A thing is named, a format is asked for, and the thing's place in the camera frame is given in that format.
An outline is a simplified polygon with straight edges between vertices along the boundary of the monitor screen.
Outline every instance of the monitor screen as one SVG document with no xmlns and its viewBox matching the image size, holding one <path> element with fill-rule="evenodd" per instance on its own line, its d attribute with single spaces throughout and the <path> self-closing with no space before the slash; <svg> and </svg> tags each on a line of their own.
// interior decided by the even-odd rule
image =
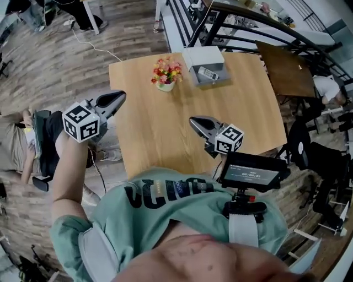
<svg viewBox="0 0 353 282">
<path fill-rule="evenodd" d="M 279 174 L 278 171 L 255 169 L 240 165 L 230 165 L 225 180 L 268 185 Z"/>
</svg>

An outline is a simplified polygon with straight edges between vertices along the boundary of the small monitor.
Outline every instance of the small monitor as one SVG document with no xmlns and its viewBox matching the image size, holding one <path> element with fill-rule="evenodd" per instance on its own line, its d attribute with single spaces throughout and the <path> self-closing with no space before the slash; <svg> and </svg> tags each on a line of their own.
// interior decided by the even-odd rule
<svg viewBox="0 0 353 282">
<path fill-rule="evenodd" d="M 287 178 L 290 170 L 283 160 L 230 152 L 223 167 L 222 187 L 253 188 L 266 192 L 280 188 L 280 181 Z"/>
</svg>

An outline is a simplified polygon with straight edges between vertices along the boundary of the flower pot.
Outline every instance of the flower pot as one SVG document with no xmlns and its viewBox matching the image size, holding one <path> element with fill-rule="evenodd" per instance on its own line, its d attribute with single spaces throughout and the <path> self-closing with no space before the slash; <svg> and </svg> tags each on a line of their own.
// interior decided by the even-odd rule
<svg viewBox="0 0 353 282">
<path fill-rule="evenodd" d="M 156 86 L 159 90 L 164 91 L 164 92 L 170 92 L 173 90 L 175 85 L 175 82 L 171 82 L 168 84 L 163 84 L 163 83 L 157 83 Z"/>
</svg>

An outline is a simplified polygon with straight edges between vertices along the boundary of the white strap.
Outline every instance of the white strap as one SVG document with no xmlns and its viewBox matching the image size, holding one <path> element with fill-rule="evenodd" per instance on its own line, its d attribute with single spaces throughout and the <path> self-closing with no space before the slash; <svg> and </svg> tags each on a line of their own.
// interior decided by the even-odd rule
<svg viewBox="0 0 353 282">
<path fill-rule="evenodd" d="M 254 215 L 229 215 L 229 242 L 259 247 L 258 227 Z"/>
<path fill-rule="evenodd" d="M 112 281 L 120 267 L 119 259 L 98 224 L 78 236 L 83 264 L 94 282 Z"/>
</svg>

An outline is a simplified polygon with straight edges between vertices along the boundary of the mint green t-shirt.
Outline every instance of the mint green t-shirt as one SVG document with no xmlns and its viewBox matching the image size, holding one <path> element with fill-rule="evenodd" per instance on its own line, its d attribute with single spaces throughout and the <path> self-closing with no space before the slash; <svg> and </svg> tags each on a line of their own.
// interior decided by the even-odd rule
<svg viewBox="0 0 353 282">
<path fill-rule="evenodd" d="M 228 219 L 222 215 L 233 191 L 205 177 L 183 175 L 169 169 L 152 169 L 110 190 L 100 201 L 90 221 L 76 216 L 57 219 L 51 240 L 60 263 L 74 281 L 92 281 L 83 265 L 78 236 L 99 225 L 106 234 L 123 270 L 139 254 L 151 250 L 170 220 L 180 221 L 201 234 L 229 242 Z M 270 202 L 258 226 L 259 246 L 273 254 L 287 234 L 286 222 Z"/>
</svg>

